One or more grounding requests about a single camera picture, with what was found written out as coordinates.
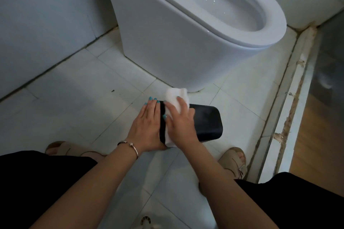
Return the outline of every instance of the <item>foot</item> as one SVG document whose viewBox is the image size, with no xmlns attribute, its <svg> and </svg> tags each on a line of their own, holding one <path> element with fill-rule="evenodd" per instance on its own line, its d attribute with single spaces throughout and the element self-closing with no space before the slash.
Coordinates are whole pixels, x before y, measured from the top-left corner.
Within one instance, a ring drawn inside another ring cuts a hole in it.
<svg viewBox="0 0 344 229">
<path fill-rule="evenodd" d="M 238 157 L 240 158 L 241 162 L 242 162 L 243 164 L 245 164 L 245 157 L 244 157 L 243 153 L 242 153 L 242 152 L 238 152 L 237 154 L 238 154 Z M 229 169 L 225 169 L 225 170 L 226 170 L 226 172 L 228 173 L 228 175 L 229 175 L 230 177 L 235 178 L 235 177 L 234 177 L 234 173 L 233 173 L 231 170 L 229 170 Z"/>
<path fill-rule="evenodd" d="M 55 156 L 58 153 L 58 148 L 59 147 L 47 149 L 47 151 L 45 153 L 49 156 Z M 105 158 L 104 156 L 102 156 L 101 154 L 96 153 L 96 152 L 86 152 L 86 153 L 82 154 L 81 157 L 90 157 L 93 160 L 95 160 L 97 163 L 99 163 L 100 161 L 102 161 Z"/>
</svg>

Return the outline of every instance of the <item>toilet rim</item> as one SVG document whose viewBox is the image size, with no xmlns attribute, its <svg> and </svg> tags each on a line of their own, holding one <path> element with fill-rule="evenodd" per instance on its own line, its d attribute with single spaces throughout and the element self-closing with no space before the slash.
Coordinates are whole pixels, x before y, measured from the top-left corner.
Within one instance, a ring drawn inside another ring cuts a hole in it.
<svg viewBox="0 0 344 229">
<path fill-rule="evenodd" d="M 268 47 L 278 42 L 286 31 L 286 18 L 276 0 L 254 0 L 265 15 L 265 25 L 258 31 L 243 31 L 222 22 L 194 0 L 166 0 L 215 35 L 245 47 Z"/>
</svg>

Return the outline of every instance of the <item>white toilet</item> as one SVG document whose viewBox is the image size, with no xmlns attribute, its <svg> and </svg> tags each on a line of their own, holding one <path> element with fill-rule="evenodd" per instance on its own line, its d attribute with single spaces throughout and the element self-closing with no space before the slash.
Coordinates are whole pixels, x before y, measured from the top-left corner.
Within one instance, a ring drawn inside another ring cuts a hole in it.
<svg viewBox="0 0 344 229">
<path fill-rule="evenodd" d="M 196 92 L 278 42 L 275 0 L 111 0 L 124 54 L 172 87 Z"/>
</svg>

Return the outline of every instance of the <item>left hand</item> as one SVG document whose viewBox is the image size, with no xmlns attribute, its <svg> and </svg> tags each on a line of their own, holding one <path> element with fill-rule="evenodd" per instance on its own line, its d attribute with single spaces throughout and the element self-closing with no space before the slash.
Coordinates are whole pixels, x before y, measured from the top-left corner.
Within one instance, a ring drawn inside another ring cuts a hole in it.
<svg viewBox="0 0 344 229">
<path fill-rule="evenodd" d="M 134 143 L 139 155 L 145 151 L 165 150 L 167 147 L 160 141 L 160 102 L 148 101 L 134 120 L 126 141 Z"/>
</svg>

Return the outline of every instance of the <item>forearm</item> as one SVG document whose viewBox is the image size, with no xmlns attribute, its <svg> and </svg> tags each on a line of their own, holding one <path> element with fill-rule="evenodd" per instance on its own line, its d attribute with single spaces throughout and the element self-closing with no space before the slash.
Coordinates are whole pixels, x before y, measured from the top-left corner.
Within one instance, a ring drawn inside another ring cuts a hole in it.
<svg viewBox="0 0 344 229">
<path fill-rule="evenodd" d="M 200 180 L 220 229 L 277 228 L 203 144 L 195 141 L 182 150 Z"/>
<path fill-rule="evenodd" d="M 97 228 L 136 157 L 134 149 L 120 144 L 79 179 L 31 228 Z"/>
</svg>

